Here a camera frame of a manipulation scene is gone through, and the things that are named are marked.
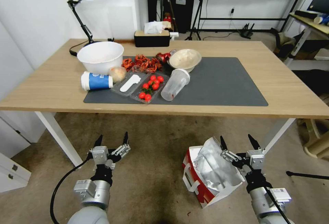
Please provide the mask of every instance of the clear plastic cup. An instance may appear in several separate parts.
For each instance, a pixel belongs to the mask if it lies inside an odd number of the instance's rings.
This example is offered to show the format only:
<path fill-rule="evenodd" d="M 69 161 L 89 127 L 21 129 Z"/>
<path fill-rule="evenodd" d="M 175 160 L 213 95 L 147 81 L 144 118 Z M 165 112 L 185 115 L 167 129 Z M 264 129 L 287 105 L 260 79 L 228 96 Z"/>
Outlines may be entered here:
<path fill-rule="evenodd" d="M 172 101 L 182 88 L 190 82 L 190 75 L 184 69 L 175 69 L 171 73 L 167 84 L 164 86 L 161 96 L 166 101 Z"/>

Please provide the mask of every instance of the black cable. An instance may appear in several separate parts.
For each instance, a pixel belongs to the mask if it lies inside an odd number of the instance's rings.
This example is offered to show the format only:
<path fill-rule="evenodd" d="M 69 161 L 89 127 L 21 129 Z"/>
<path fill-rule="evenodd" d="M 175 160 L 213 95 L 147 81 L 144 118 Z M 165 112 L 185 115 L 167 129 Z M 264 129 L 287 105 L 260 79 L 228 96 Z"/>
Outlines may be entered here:
<path fill-rule="evenodd" d="M 55 214 L 54 214 L 54 201 L 55 201 L 55 196 L 56 196 L 56 193 L 57 193 L 57 190 L 59 188 L 59 186 L 62 184 L 62 182 L 64 181 L 64 179 L 69 176 L 72 172 L 74 172 L 75 170 L 77 170 L 79 167 L 83 166 L 83 164 L 85 164 L 88 160 L 90 160 L 92 158 L 92 154 L 91 153 L 88 153 L 88 156 L 87 158 L 80 164 L 80 165 L 77 165 L 75 168 L 71 169 L 68 173 L 66 173 L 63 178 L 61 178 L 61 180 L 58 182 L 58 184 L 56 185 L 55 189 L 54 189 L 54 192 L 52 193 L 52 196 L 51 196 L 51 200 L 50 200 L 50 217 L 52 219 L 52 222 L 54 224 L 59 224 L 59 222 L 56 220 L 55 218 Z"/>
<path fill-rule="evenodd" d="M 233 34 L 233 33 L 236 33 L 235 31 L 234 32 L 231 32 L 231 33 L 229 33 L 228 35 L 226 35 L 226 36 L 206 36 L 206 37 L 204 37 L 202 40 L 205 40 L 205 38 L 226 38 L 226 37 L 229 37 L 231 34 Z"/>
<path fill-rule="evenodd" d="M 72 56 L 77 56 L 78 53 L 75 52 L 75 51 L 73 51 L 72 48 L 77 47 L 77 46 L 80 46 L 81 44 L 84 44 L 84 43 L 86 43 L 86 42 L 88 42 L 88 41 L 89 41 L 89 40 L 86 40 L 85 42 L 81 42 L 80 44 L 77 44 L 77 45 L 71 47 L 71 48 L 69 49 L 70 54 L 71 54 Z"/>
<path fill-rule="evenodd" d="M 207 2 L 206 2 L 206 18 L 208 17 L 207 6 L 208 6 L 208 0 L 207 0 Z M 204 25 L 205 21 L 206 21 L 206 20 L 203 20 L 203 23 L 202 23 L 202 25 L 201 25 L 201 28 L 200 28 L 200 29 L 202 29 L 202 27 L 203 27 L 203 25 Z"/>
<path fill-rule="evenodd" d="M 275 204 L 275 206 L 279 210 L 279 212 L 282 215 L 282 217 L 284 218 L 285 222 L 288 223 L 288 224 L 291 224 L 290 221 L 288 220 L 288 218 L 286 217 L 286 215 L 284 214 L 284 212 L 281 210 L 281 208 L 278 205 L 278 203 L 276 202 L 276 200 L 274 199 L 272 193 L 265 186 L 264 186 L 264 189 L 266 190 L 266 193 L 268 194 L 268 196 L 270 197 L 270 199 L 272 200 L 272 202 Z"/>

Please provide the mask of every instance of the tissue box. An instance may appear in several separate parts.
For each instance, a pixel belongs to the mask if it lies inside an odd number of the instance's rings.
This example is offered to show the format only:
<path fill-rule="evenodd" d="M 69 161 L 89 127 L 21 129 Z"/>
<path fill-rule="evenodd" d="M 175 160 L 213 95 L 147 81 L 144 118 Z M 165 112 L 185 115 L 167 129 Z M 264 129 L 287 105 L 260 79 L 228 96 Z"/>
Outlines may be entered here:
<path fill-rule="evenodd" d="M 134 34 L 136 47 L 168 47 L 170 34 L 168 30 L 163 30 L 161 34 L 144 34 L 138 30 Z"/>

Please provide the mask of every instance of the lamp arm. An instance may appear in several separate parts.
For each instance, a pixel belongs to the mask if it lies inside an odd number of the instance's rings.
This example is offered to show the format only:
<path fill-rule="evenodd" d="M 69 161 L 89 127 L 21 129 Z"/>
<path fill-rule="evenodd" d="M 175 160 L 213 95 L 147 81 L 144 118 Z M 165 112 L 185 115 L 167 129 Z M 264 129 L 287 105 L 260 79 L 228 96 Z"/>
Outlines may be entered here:
<path fill-rule="evenodd" d="M 89 40 L 89 43 L 93 43 L 94 42 L 94 40 L 93 40 L 93 34 L 90 32 L 90 30 L 88 29 L 88 27 L 85 24 L 83 24 L 83 22 L 81 21 L 80 17 L 77 14 L 77 12 L 75 11 L 75 6 L 77 4 L 79 4 L 80 2 L 81 2 L 81 0 L 78 0 L 78 1 L 69 0 L 68 1 L 68 4 L 69 4 L 69 7 L 71 8 L 73 14 L 75 15 L 76 19 L 80 23 L 83 32 L 85 32 L 85 34 L 87 35 L 88 40 Z"/>

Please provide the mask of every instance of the white bowl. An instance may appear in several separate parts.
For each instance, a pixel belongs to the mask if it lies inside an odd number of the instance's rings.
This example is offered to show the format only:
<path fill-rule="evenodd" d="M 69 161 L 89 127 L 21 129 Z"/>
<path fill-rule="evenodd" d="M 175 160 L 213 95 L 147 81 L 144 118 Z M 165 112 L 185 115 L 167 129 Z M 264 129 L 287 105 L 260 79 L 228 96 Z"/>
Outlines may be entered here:
<path fill-rule="evenodd" d="M 176 69 L 184 69 L 191 72 L 200 63 L 201 54 L 193 49 L 182 49 L 175 52 L 169 59 L 169 64 Z"/>
<path fill-rule="evenodd" d="M 123 46 L 115 42 L 95 42 L 83 47 L 77 54 L 78 60 L 87 71 L 108 75 L 113 67 L 121 66 Z"/>

